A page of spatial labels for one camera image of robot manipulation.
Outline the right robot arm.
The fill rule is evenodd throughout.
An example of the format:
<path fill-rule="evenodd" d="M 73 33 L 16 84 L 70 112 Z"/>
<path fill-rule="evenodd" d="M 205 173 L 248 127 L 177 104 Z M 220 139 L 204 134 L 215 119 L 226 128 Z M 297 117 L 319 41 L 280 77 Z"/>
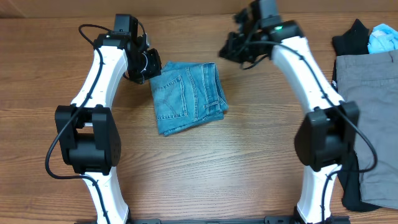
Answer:
<path fill-rule="evenodd" d="M 331 214 L 336 173 L 353 149 L 359 108 L 347 103 L 325 78 L 308 40 L 295 21 L 283 21 L 275 1 L 255 0 L 234 16 L 231 32 L 219 55 L 232 62 L 257 65 L 268 57 L 285 75 L 304 113 L 294 138 L 303 164 L 300 199 L 291 217 L 267 217 L 266 223 L 349 223 Z"/>

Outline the light blue crumpled cloth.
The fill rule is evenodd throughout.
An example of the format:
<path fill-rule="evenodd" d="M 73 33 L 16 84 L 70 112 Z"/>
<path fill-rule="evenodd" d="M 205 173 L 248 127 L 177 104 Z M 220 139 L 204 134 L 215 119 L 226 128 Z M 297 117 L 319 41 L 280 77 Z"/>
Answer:
<path fill-rule="evenodd" d="M 397 50 L 397 31 L 386 24 L 374 27 L 369 36 L 369 53 L 376 54 L 392 50 Z"/>

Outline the grey shorts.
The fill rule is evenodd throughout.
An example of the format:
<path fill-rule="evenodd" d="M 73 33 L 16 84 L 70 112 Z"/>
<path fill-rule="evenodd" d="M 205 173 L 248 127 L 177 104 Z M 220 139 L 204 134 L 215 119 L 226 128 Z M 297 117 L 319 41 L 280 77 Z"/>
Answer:
<path fill-rule="evenodd" d="M 338 93 L 360 109 L 358 128 L 378 163 L 366 173 L 340 173 L 342 204 L 354 212 L 397 208 L 397 51 L 336 59 Z"/>

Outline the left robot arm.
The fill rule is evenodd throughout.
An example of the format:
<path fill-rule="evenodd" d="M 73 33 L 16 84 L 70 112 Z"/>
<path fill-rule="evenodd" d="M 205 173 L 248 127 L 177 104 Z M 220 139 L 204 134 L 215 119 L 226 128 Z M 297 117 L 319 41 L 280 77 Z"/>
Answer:
<path fill-rule="evenodd" d="M 50 156 L 56 145 L 64 163 L 73 167 L 72 179 L 88 187 L 97 212 L 96 223 L 132 223 L 124 201 L 116 166 L 121 158 L 121 138 L 111 107 L 122 78 L 144 84 L 160 75 L 159 53 L 150 47 L 144 26 L 129 14 L 117 14 L 113 29 L 106 29 L 90 44 L 94 59 L 77 96 L 55 112 L 57 136 L 45 158 L 45 169 L 54 179 L 67 175 L 50 170 Z"/>

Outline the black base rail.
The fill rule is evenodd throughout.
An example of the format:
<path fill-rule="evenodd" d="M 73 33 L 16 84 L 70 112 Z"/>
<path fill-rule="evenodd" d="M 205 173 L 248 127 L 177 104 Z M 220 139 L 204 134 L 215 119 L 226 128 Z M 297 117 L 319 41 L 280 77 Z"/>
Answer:
<path fill-rule="evenodd" d="M 268 216 L 253 219 L 213 219 L 213 220 L 160 220 L 128 219 L 127 224 L 299 224 L 293 216 Z"/>

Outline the light blue denim jeans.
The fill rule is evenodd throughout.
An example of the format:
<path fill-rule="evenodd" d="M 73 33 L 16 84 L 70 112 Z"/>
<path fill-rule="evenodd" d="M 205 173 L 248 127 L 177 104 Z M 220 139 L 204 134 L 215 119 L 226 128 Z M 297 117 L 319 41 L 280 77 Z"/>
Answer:
<path fill-rule="evenodd" d="M 150 80 L 159 134 L 222 120 L 229 106 L 216 63 L 167 62 Z"/>

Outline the black garment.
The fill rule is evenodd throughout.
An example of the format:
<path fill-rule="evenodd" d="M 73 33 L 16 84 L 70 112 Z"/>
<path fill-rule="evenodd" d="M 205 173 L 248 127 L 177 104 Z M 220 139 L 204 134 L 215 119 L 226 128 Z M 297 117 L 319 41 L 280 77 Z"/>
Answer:
<path fill-rule="evenodd" d="M 332 38 L 333 48 L 337 56 L 368 54 L 369 29 L 356 19 L 349 30 L 343 35 Z M 342 205 L 352 212 L 371 212 L 380 206 L 361 201 L 359 190 L 359 174 L 355 172 L 340 172 L 338 179 L 343 188 Z"/>

